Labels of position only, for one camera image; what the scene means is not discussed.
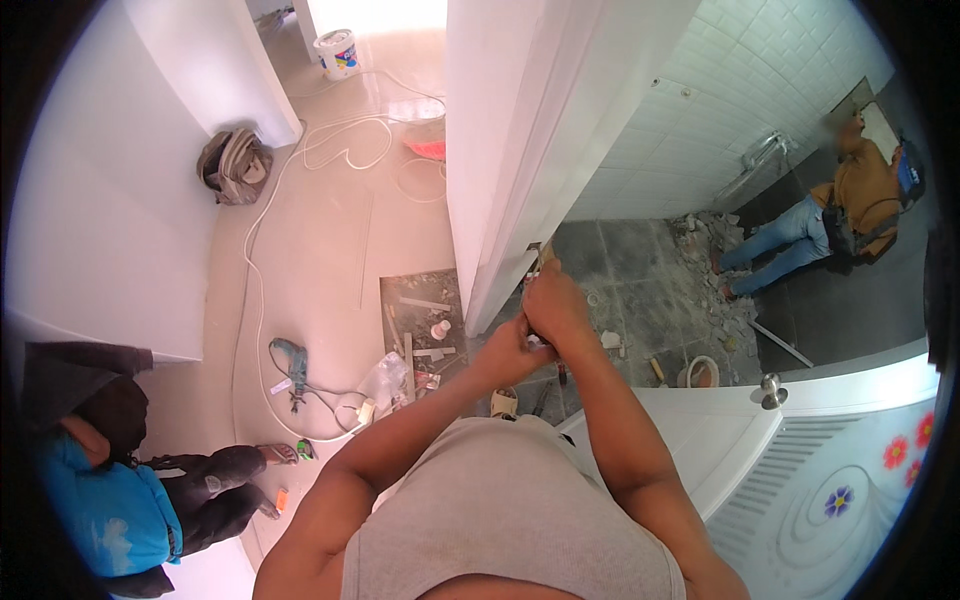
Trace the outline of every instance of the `red flower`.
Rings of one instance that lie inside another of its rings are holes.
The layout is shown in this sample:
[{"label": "red flower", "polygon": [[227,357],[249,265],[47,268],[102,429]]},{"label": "red flower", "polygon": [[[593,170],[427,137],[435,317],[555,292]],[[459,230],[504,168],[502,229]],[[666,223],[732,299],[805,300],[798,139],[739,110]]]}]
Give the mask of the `red flower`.
[{"label": "red flower", "polygon": [[910,468],[906,470],[906,487],[909,488],[913,485],[913,482],[917,481],[917,475],[920,474],[920,465],[922,463],[920,460],[916,460],[910,465]]},{"label": "red flower", "polygon": [[887,468],[896,468],[906,460],[906,449],[910,443],[903,436],[894,438],[883,452],[883,465]]},{"label": "red flower", "polygon": [[933,433],[933,413],[927,413],[917,425],[917,448],[926,448]]}]

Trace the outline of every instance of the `beige floor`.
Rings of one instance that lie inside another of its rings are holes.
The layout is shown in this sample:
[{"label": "beige floor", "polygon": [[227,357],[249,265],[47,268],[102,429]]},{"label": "beige floor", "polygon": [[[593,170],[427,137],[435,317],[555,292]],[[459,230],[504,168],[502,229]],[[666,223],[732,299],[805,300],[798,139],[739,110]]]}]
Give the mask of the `beige floor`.
[{"label": "beige floor", "polygon": [[[365,68],[389,69],[414,88],[444,94],[443,31],[384,34],[360,38],[357,45]],[[296,22],[288,22],[267,44],[267,50],[288,94],[305,95],[328,85],[321,67],[311,64],[305,55]],[[443,110],[435,101],[378,74],[357,76],[322,94],[292,98],[291,103],[307,121],[309,132],[345,115],[389,111],[428,117]],[[304,168],[298,156],[287,169],[253,253],[264,278],[266,307],[259,356],[266,388],[283,378],[265,349],[277,336],[308,348],[308,381],[312,385],[353,388],[384,353],[379,278],[454,266],[445,201],[415,204],[396,189],[397,168],[415,156],[400,143],[404,127],[391,126],[395,133],[391,149],[369,170],[351,169],[344,156],[319,170]],[[312,141],[333,131],[324,130]],[[385,142],[382,126],[363,123],[311,151],[307,160],[317,164],[349,148],[349,159],[362,166]],[[277,151],[274,178],[291,152],[291,148]],[[406,166],[400,182],[416,198],[433,198],[444,190],[444,180],[434,164]],[[230,392],[243,295],[240,246],[265,200],[252,206],[221,208],[210,251],[203,362],[160,367],[138,379],[151,400],[149,435],[141,446],[144,458],[210,453],[230,444],[293,444],[297,440],[274,420],[257,389],[261,382],[254,362],[254,335],[259,296],[253,274]],[[308,400],[298,417],[290,416],[286,392],[276,395],[274,403],[295,430],[315,438],[339,433],[316,398]],[[325,460],[344,443],[315,444],[320,460],[271,468],[261,476],[258,483],[268,494],[282,486],[290,496],[280,521],[257,514],[244,532],[242,541],[254,568],[287,527]]]}]

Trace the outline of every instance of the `door knob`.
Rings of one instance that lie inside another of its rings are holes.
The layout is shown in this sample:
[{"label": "door knob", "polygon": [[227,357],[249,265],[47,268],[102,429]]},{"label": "door knob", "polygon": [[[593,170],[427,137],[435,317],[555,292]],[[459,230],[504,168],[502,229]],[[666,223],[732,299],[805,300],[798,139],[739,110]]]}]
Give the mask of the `door knob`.
[{"label": "door knob", "polygon": [[780,408],[786,402],[786,388],[780,387],[780,375],[768,372],[760,380],[760,389],[763,390],[763,401],[760,406],[768,411]]}]

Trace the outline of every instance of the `extension cord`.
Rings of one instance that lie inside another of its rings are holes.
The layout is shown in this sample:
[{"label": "extension cord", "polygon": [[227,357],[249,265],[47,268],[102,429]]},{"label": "extension cord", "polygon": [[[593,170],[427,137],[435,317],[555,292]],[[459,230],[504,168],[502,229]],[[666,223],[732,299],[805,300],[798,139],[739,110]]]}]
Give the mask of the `extension cord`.
[{"label": "extension cord", "polygon": [[[334,84],[328,85],[328,86],[324,87],[323,89],[320,89],[320,90],[318,90],[318,91],[316,91],[316,92],[314,92],[314,93],[307,94],[307,95],[305,95],[305,96],[289,96],[289,97],[291,97],[291,98],[307,98],[307,97],[319,95],[319,94],[321,94],[321,93],[323,93],[323,92],[328,91],[328,90],[331,89],[332,87],[334,87],[334,86],[336,86],[336,85],[338,85],[338,84],[341,84],[342,82],[349,81],[349,80],[351,80],[351,79],[354,79],[354,78],[357,77],[357,76],[362,76],[362,75],[365,75],[365,74],[368,74],[368,73],[382,73],[382,74],[386,75],[386,76],[387,76],[391,81],[393,81],[395,84],[399,85],[400,87],[403,87],[403,88],[405,88],[405,89],[408,89],[408,90],[410,90],[410,91],[412,91],[412,92],[414,92],[414,93],[420,94],[421,96],[424,96],[424,97],[426,97],[426,98],[430,98],[430,99],[432,99],[432,100],[436,100],[437,102],[439,102],[439,103],[441,104],[442,107],[444,107],[444,110],[446,109],[446,104],[445,104],[444,101],[441,100],[440,98],[438,98],[438,97],[436,97],[436,96],[433,96],[433,95],[430,95],[430,94],[427,94],[427,93],[425,93],[425,92],[419,91],[419,90],[417,90],[417,89],[414,89],[413,87],[410,87],[409,85],[406,85],[406,84],[402,83],[400,80],[398,80],[396,77],[394,77],[391,73],[389,73],[389,72],[387,72],[387,71],[382,71],[382,70],[361,71],[360,73],[357,73],[357,74],[354,75],[354,76],[351,76],[351,77],[349,77],[349,78],[343,79],[343,80],[341,80],[341,81],[339,81],[339,82],[336,82],[336,83],[334,83]],[[327,123],[327,124],[324,124],[324,125],[320,125],[319,127],[317,127],[316,129],[314,129],[313,131],[307,132],[307,122],[306,122],[305,120],[303,120],[303,119],[300,119],[300,122],[303,124],[303,132],[300,134],[300,139],[297,140],[297,144],[295,144],[295,146],[294,146],[294,151],[287,157],[286,160],[284,160],[283,165],[282,165],[282,167],[280,168],[280,172],[279,172],[279,174],[278,174],[277,177],[276,177],[276,183],[275,183],[275,185],[274,185],[273,191],[272,191],[271,194],[270,194],[270,199],[267,201],[266,205],[263,207],[263,210],[262,210],[262,211],[260,212],[260,214],[257,216],[256,220],[253,221],[253,224],[252,224],[252,225],[250,226],[250,228],[247,230],[247,234],[244,236],[243,246],[241,247],[241,253],[242,253],[243,257],[244,257],[244,261],[247,263],[248,270],[246,270],[245,273],[244,273],[244,298],[243,298],[243,304],[242,304],[242,306],[241,306],[241,312],[240,312],[240,323],[239,323],[238,326],[237,326],[237,336],[236,336],[236,342],[235,342],[235,344],[234,344],[233,363],[232,363],[232,365],[231,365],[231,370],[230,370],[230,393],[231,393],[231,402],[234,401],[234,397],[233,397],[233,393],[232,393],[232,392],[233,392],[233,377],[234,377],[235,368],[236,368],[236,353],[237,353],[237,350],[238,350],[238,348],[239,348],[240,332],[241,332],[241,329],[242,329],[242,326],[243,326],[243,318],[244,318],[245,309],[246,309],[247,276],[248,276],[248,274],[249,274],[249,269],[253,269],[253,272],[256,274],[257,286],[258,286],[259,297],[260,297],[260,310],[259,310],[258,317],[257,317],[256,336],[255,336],[255,339],[254,339],[254,350],[253,350],[253,351],[254,351],[254,356],[256,357],[257,382],[258,382],[258,385],[259,385],[259,388],[260,388],[260,394],[261,394],[261,396],[263,397],[263,401],[267,404],[267,408],[270,410],[270,414],[273,416],[274,420],[276,420],[276,422],[278,422],[278,423],[280,424],[281,427],[283,427],[283,428],[284,428],[287,432],[289,432],[290,434],[292,434],[292,435],[294,435],[294,436],[297,436],[297,437],[299,437],[299,438],[305,438],[306,440],[309,440],[309,441],[311,441],[311,442],[318,442],[318,443],[321,443],[321,444],[331,443],[331,442],[339,442],[339,441],[341,441],[341,440],[343,440],[343,439],[345,439],[345,438],[348,438],[348,437],[352,436],[352,435],[355,434],[357,431],[359,431],[362,427],[366,426],[367,424],[369,424],[370,422],[373,421],[373,412],[374,412],[375,405],[374,405],[374,403],[373,403],[373,401],[372,401],[371,398],[369,398],[368,396],[363,395],[362,393],[359,393],[359,392],[346,392],[346,393],[343,393],[343,394],[337,394],[337,393],[330,392],[330,391],[327,391],[327,390],[321,390],[321,389],[318,389],[318,388],[314,388],[314,387],[308,385],[307,387],[310,388],[310,390],[312,391],[312,393],[313,393],[315,396],[317,396],[317,398],[319,398],[319,399],[321,400],[321,402],[324,404],[324,406],[327,407],[327,409],[330,410],[330,413],[331,413],[331,416],[333,417],[334,422],[335,422],[335,423],[337,424],[337,426],[341,429],[341,431],[344,432],[342,435],[339,435],[339,436],[336,436],[336,437],[330,438],[330,439],[318,439],[318,438],[311,438],[311,437],[309,437],[309,436],[306,436],[306,435],[304,435],[303,433],[294,430],[293,428],[291,428],[290,426],[288,426],[286,423],[284,423],[283,420],[280,418],[280,416],[276,413],[276,409],[274,408],[274,405],[271,403],[270,399],[267,397],[267,393],[266,393],[266,391],[264,390],[264,387],[263,387],[263,367],[262,367],[261,360],[260,360],[260,337],[261,337],[261,333],[262,333],[262,329],[263,329],[263,314],[264,314],[264,306],[265,306],[265,304],[264,304],[264,293],[263,293],[263,275],[260,273],[260,270],[259,270],[259,268],[256,266],[256,264],[253,263],[253,260],[252,260],[253,246],[254,246],[255,243],[256,243],[256,234],[259,232],[259,226],[261,225],[261,223],[263,222],[264,217],[266,216],[267,212],[270,210],[271,206],[273,205],[274,199],[276,198],[276,193],[277,193],[277,191],[279,190],[280,184],[281,184],[282,181],[283,181],[283,175],[286,173],[287,167],[290,166],[290,163],[293,161],[293,158],[294,158],[295,156],[297,156],[297,155],[303,155],[303,166],[304,166],[304,168],[306,168],[306,169],[308,169],[308,170],[321,169],[321,168],[325,167],[327,164],[330,164],[331,162],[333,162],[334,160],[336,160],[336,159],[337,159],[338,157],[340,157],[340,156],[343,156],[343,157],[344,157],[344,161],[345,161],[345,162],[347,163],[347,165],[348,165],[350,168],[352,168],[352,169],[355,169],[355,170],[360,171],[360,170],[366,170],[366,169],[373,168],[373,166],[375,166],[376,164],[378,164],[378,163],[380,162],[380,160],[382,160],[383,157],[386,156],[386,155],[390,152],[390,148],[393,146],[394,136],[393,136],[393,132],[390,130],[390,127],[387,125],[387,120],[396,121],[396,122],[398,122],[398,123],[412,123],[412,122],[415,122],[415,121],[411,121],[411,120],[408,120],[408,119],[402,119],[402,118],[394,117],[393,115],[390,115],[389,113],[380,113],[380,114],[374,114],[374,115],[368,114],[368,115],[360,115],[360,116],[353,116],[353,117],[347,117],[347,118],[344,118],[344,119],[339,119],[339,120],[333,121],[333,122],[331,122],[331,123]],[[373,161],[371,161],[370,164],[362,165],[362,166],[353,164],[353,162],[352,162],[352,161],[350,160],[350,158],[349,158],[349,148],[344,149],[343,151],[335,154],[334,156],[332,156],[331,158],[329,158],[329,159],[327,159],[327,160],[322,161],[322,162],[319,163],[319,164],[311,165],[311,164],[309,164],[309,163],[307,162],[307,155],[306,155],[306,154],[307,154],[307,152],[309,152],[310,150],[313,150],[314,148],[317,148],[317,147],[325,144],[327,141],[329,141],[330,139],[332,139],[332,138],[335,137],[336,135],[338,135],[338,134],[340,134],[340,133],[342,133],[342,132],[345,132],[346,130],[348,130],[348,129],[350,129],[350,128],[356,127],[357,125],[360,125],[361,123],[365,123],[365,122],[369,122],[369,121],[377,121],[377,122],[379,122],[379,123],[383,126],[384,130],[385,130],[386,133],[387,133],[387,143],[386,143],[386,146],[384,147],[384,149],[382,150],[382,152],[381,152],[376,158],[374,158]],[[315,143],[313,143],[313,144],[310,144],[310,142],[309,142],[310,137],[311,137],[314,133],[319,132],[319,131],[321,131],[321,130],[325,130],[325,129],[331,128],[331,127],[337,127],[337,126],[343,126],[343,127],[342,127],[341,129],[338,129],[337,131],[329,134],[328,136],[326,136],[326,137],[325,137],[324,139],[322,139],[321,141],[315,142]],[[298,146],[301,144],[301,142],[302,142],[302,144],[303,144],[303,147],[298,149]],[[436,201],[438,201],[438,200],[441,200],[441,199],[445,196],[445,193],[442,194],[441,196],[438,196],[437,198],[431,198],[431,199],[428,199],[428,200],[418,200],[418,199],[415,199],[415,198],[411,197],[409,194],[407,194],[407,193],[400,187],[400,185],[399,185],[399,171],[400,171],[403,167],[405,167],[406,165],[408,165],[408,164],[410,164],[410,163],[412,163],[412,162],[422,161],[422,160],[429,160],[429,159],[428,159],[428,158],[422,158],[422,157],[411,158],[410,160],[404,162],[404,163],[401,164],[399,167],[397,167],[397,170],[396,170],[396,173],[395,173],[395,178],[394,178],[394,186],[395,186],[396,190],[397,190],[398,192],[400,192],[400,194],[402,194],[404,197],[406,197],[406,198],[407,198],[408,200],[410,200],[411,202],[418,203],[418,204],[429,204],[429,203],[433,203],[433,202],[436,202]],[[446,175],[445,175],[445,173],[444,173],[444,164],[443,164],[442,162],[439,162],[439,168],[440,168],[440,175],[441,175],[441,177],[444,178],[444,180],[446,180]],[[359,394],[359,395],[361,395],[361,396],[364,396],[365,399],[364,399],[363,405],[362,405],[360,408],[356,408],[356,407],[352,407],[352,406],[344,406],[344,405],[337,406],[337,407],[333,408],[333,407],[330,407],[328,404],[326,404],[325,401],[323,401],[323,399],[319,396],[318,392],[330,393],[330,394],[334,394],[334,395],[336,395],[336,396],[344,396],[345,394]],[[352,429],[350,429],[349,431],[345,430],[344,427],[341,426],[341,425],[340,425],[340,422],[337,420],[337,415],[336,415],[336,413],[337,413],[337,410],[339,410],[339,409],[341,409],[341,408],[350,408],[350,409],[352,409],[352,410],[354,410],[354,411],[356,412],[358,424],[357,424],[355,427],[353,427]],[[233,419],[234,419],[233,427],[234,427],[234,437],[235,437],[235,436],[236,436],[236,411],[235,411],[235,410],[233,411]]]}]

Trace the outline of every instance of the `white cable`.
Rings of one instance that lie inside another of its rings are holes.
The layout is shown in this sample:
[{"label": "white cable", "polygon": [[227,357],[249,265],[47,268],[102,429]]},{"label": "white cable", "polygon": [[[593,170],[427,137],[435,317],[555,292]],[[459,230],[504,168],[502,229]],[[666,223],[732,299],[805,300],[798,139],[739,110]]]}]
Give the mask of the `white cable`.
[{"label": "white cable", "polygon": [[[406,85],[406,84],[402,83],[400,80],[398,80],[396,77],[394,77],[392,74],[390,74],[390,73],[387,72],[387,71],[381,71],[381,70],[364,71],[364,72],[359,73],[358,75],[363,75],[363,74],[365,74],[365,73],[382,73],[383,75],[386,75],[391,81],[393,81],[395,84],[399,85],[400,87],[403,87],[403,88],[405,88],[405,89],[408,89],[408,90],[410,90],[410,91],[412,91],[412,92],[414,92],[414,93],[420,94],[420,95],[425,96],[425,97],[427,97],[427,98],[430,98],[430,99],[432,99],[432,100],[436,100],[437,102],[439,102],[439,103],[441,104],[441,106],[444,107],[444,110],[446,109],[446,104],[445,104],[444,101],[441,100],[440,98],[438,98],[438,97],[436,97],[436,96],[433,96],[433,95],[431,95],[431,94],[427,94],[426,92],[419,91],[419,90],[417,90],[417,89],[414,89],[413,87],[410,87],[409,85]],[[324,87],[324,88],[322,88],[322,89],[320,89],[320,90],[318,90],[318,91],[316,91],[316,92],[313,92],[313,93],[311,93],[311,94],[307,94],[307,95],[305,95],[305,96],[290,96],[290,97],[291,97],[291,98],[307,98],[307,97],[315,96],[315,95],[321,94],[321,93],[323,93],[323,92],[325,92],[325,91],[328,91],[328,90],[331,89],[332,87],[334,87],[334,86],[336,86],[336,85],[338,85],[338,84],[340,84],[340,83],[342,83],[342,82],[344,82],[344,81],[346,81],[346,79],[341,80],[341,81],[339,81],[339,82],[336,82],[336,83],[334,83],[334,84],[328,85],[327,87]],[[371,168],[373,168],[373,166],[375,166],[377,163],[379,163],[380,160],[382,160],[384,156],[386,156],[386,155],[390,152],[390,148],[391,148],[391,146],[393,145],[393,140],[394,140],[393,132],[391,132],[390,127],[387,125],[387,122],[386,122],[384,119],[391,120],[391,121],[397,121],[397,122],[399,122],[399,123],[413,123],[413,122],[415,122],[415,121],[411,121],[411,120],[409,120],[409,119],[402,119],[402,118],[399,118],[399,117],[395,117],[395,116],[393,116],[393,115],[391,115],[391,114],[389,114],[389,113],[364,114],[364,115],[359,115],[359,116],[351,116],[351,117],[347,117],[347,118],[338,119],[338,120],[333,121],[333,122],[331,122],[331,123],[326,123],[326,124],[320,125],[319,127],[315,128],[315,129],[314,129],[313,131],[311,131],[311,132],[307,132],[307,123],[306,123],[306,121],[304,121],[303,119],[300,119],[300,122],[301,122],[302,125],[303,125],[303,133],[300,135],[300,139],[297,140],[297,144],[294,146],[294,152],[292,152],[292,153],[286,158],[286,160],[283,161],[283,165],[280,167],[280,172],[279,172],[279,174],[277,174],[277,176],[276,176],[276,183],[274,184],[274,189],[273,189],[273,191],[272,191],[271,194],[270,194],[270,198],[269,198],[269,200],[267,201],[267,203],[264,205],[263,210],[261,210],[261,211],[260,211],[260,214],[256,217],[256,220],[253,221],[253,224],[252,224],[252,225],[250,226],[250,228],[247,230],[247,234],[244,236],[243,246],[241,247],[241,253],[243,254],[244,261],[247,263],[247,266],[248,266],[249,268],[253,269],[253,272],[256,274],[257,288],[258,288],[258,293],[259,293],[259,297],[260,297],[260,310],[259,310],[259,313],[258,313],[258,315],[257,315],[256,335],[255,335],[255,337],[254,337],[254,350],[253,350],[253,352],[254,352],[254,357],[255,357],[255,359],[256,359],[257,383],[258,383],[258,387],[259,387],[259,389],[260,389],[260,395],[263,397],[263,401],[267,404],[267,408],[270,409],[270,414],[274,417],[274,420],[276,420],[276,422],[278,422],[278,423],[280,424],[281,427],[283,427],[285,430],[287,430],[287,432],[289,432],[290,434],[295,435],[295,436],[300,437],[300,438],[305,438],[306,440],[310,440],[311,442],[318,442],[318,443],[339,442],[339,441],[341,441],[341,440],[343,440],[343,439],[345,439],[345,438],[347,438],[347,437],[352,436],[353,434],[355,434],[357,431],[360,430],[360,428],[362,428],[362,427],[364,427],[365,425],[367,425],[367,423],[365,423],[365,422],[360,422],[360,423],[358,423],[355,427],[353,427],[352,429],[350,429],[349,431],[345,431],[345,430],[344,430],[344,427],[340,424],[340,421],[337,419],[337,411],[340,410],[341,408],[351,408],[351,409],[357,411],[357,415],[358,415],[358,416],[359,416],[359,412],[360,412],[360,411],[357,410],[357,409],[355,409],[354,407],[351,407],[351,406],[338,406],[338,407],[336,407],[336,408],[334,408],[334,409],[331,410],[331,416],[333,417],[334,422],[337,424],[337,427],[339,427],[339,428],[341,429],[341,431],[344,431],[344,433],[343,433],[342,435],[339,435],[339,436],[337,436],[337,437],[330,438],[330,439],[318,439],[318,438],[311,438],[311,437],[309,437],[309,436],[305,436],[305,435],[303,435],[301,432],[295,431],[294,429],[292,429],[291,427],[289,427],[285,422],[283,422],[283,420],[280,418],[280,416],[276,413],[276,409],[274,408],[273,403],[271,403],[270,399],[267,397],[267,393],[266,393],[266,391],[264,390],[264,387],[263,387],[263,367],[262,367],[261,360],[260,360],[260,336],[261,336],[262,330],[263,330],[263,315],[264,315],[264,312],[265,312],[265,310],[266,310],[266,304],[265,304],[265,301],[264,301],[264,293],[263,293],[263,274],[260,273],[260,269],[256,266],[256,264],[255,264],[255,263],[253,262],[253,260],[252,260],[253,244],[255,244],[255,242],[256,242],[256,236],[254,235],[254,232],[255,232],[255,231],[258,232],[258,226],[259,226],[260,223],[263,221],[263,218],[267,215],[267,211],[270,210],[270,207],[273,205],[274,200],[276,199],[276,193],[277,193],[277,191],[279,190],[279,188],[280,188],[280,183],[281,183],[282,180],[283,180],[283,175],[284,175],[284,173],[286,173],[287,167],[290,166],[290,163],[293,161],[293,159],[294,159],[295,156],[300,155],[300,154],[303,154],[303,166],[304,166],[306,169],[309,169],[309,170],[321,169],[321,168],[325,167],[326,165],[330,164],[331,162],[333,162],[334,160],[336,160],[339,156],[343,156],[343,157],[344,157],[344,160],[347,162],[347,165],[349,165],[349,167],[352,168],[352,169],[356,169],[356,170],[358,170],[358,171],[362,171],[362,170],[366,170],[366,169],[371,169]],[[346,149],[338,152],[337,154],[335,154],[335,155],[332,156],[331,158],[326,159],[326,160],[323,160],[323,161],[321,161],[321,162],[318,163],[318,164],[311,165],[311,164],[308,163],[308,161],[307,161],[307,155],[306,155],[307,152],[309,152],[310,150],[313,150],[314,148],[317,148],[317,147],[325,144],[325,143],[328,142],[330,139],[332,139],[333,137],[339,135],[340,133],[345,132],[345,131],[347,131],[347,130],[349,130],[349,129],[352,129],[352,128],[354,128],[354,127],[356,127],[356,126],[358,126],[358,125],[360,125],[360,124],[362,124],[362,123],[366,123],[366,122],[369,122],[369,121],[376,121],[377,123],[379,123],[379,124],[384,128],[384,130],[385,130],[386,133],[387,133],[387,142],[386,142],[383,150],[380,151],[380,152],[378,153],[378,155],[376,156],[376,158],[374,158],[369,164],[367,164],[367,165],[356,165],[356,164],[354,164],[354,163],[350,160],[350,157],[349,157],[349,148],[346,148]],[[310,144],[310,143],[309,143],[309,139],[310,139],[310,137],[311,137],[314,133],[319,132],[319,131],[321,131],[321,130],[325,130],[325,129],[331,128],[331,127],[337,127],[337,126],[343,126],[343,127],[342,127],[341,129],[338,129],[337,131],[329,134],[328,136],[326,136],[324,139],[320,140],[319,142],[315,142],[315,143],[313,143],[313,144]],[[302,148],[297,149],[301,142],[303,143]],[[417,160],[430,160],[430,159],[429,159],[429,158],[413,158],[413,159],[408,160],[407,162],[403,163],[402,165],[400,165],[400,167],[399,167],[397,170],[399,170],[399,169],[405,167],[407,164],[410,164],[411,162],[414,162],[414,161],[417,161]],[[444,165],[443,165],[442,163],[440,164],[440,175],[441,175],[441,177],[444,178],[444,180],[446,179],[446,175],[444,174]],[[403,190],[400,188],[400,186],[399,186],[399,181],[398,181],[398,176],[395,177],[394,184],[395,184],[396,189],[397,189],[401,194],[403,194],[404,197],[406,197],[408,200],[410,200],[410,201],[412,201],[412,202],[415,202],[415,203],[428,204],[428,203],[436,202],[437,200],[439,200],[439,199],[441,199],[441,198],[443,197],[443,196],[440,196],[440,197],[438,197],[438,198],[434,198],[434,199],[430,199],[430,200],[426,200],[426,201],[424,201],[424,200],[418,200],[418,199],[412,198],[409,194],[407,194],[405,191],[403,191]],[[242,310],[241,310],[241,313],[240,313],[240,319],[241,319],[241,325],[242,325],[242,320],[243,320],[243,311],[242,311]],[[314,394],[315,396],[320,397],[315,391],[312,391],[312,390],[313,390],[313,388],[311,388],[311,392],[309,392],[309,393],[312,393],[312,394]],[[321,402],[322,402],[323,405],[326,406],[328,409],[330,408],[329,405],[326,404],[326,402],[323,401],[322,398],[321,398]]]},{"label": "white cable", "polygon": [[443,194],[441,194],[440,196],[437,196],[436,198],[430,198],[430,199],[427,199],[427,200],[419,200],[419,199],[417,199],[417,198],[414,198],[414,197],[411,196],[410,194],[406,193],[406,192],[403,190],[403,188],[400,187],[400,171],[403,170],[403,167],[407,166],[407,165],[410,164],[410,163],[420,162],[420,161],[423,161],[423,162],[436,162],[437,165],[438,165],[438,172],[440,173],[440,177],[444,178],[444,181],[446,181],[446,174],[444,173],[444,166],[445,166],[445,163],[444,163],[444,162],[441,162],[441,161],[438,161],[438,160],[434,160],[433,158],[411,158],[410,160],[407,160],[406,162],[404,162],[403,164],[401,164],[400,166],[398,166],[398,167],[396,168],[396,171],[394,171],[394,187],[397,189],[397,191],[399,191],[401,194],[403,194],[404,196],[406,196],[407,200],[409,200],[410,202],[413,202],[413,203],[417,203],[417,204],[431,204],[431,203],[436,202],[437,200],[443,200],[444,197],[446,196],[446,190],[444,190]]}]

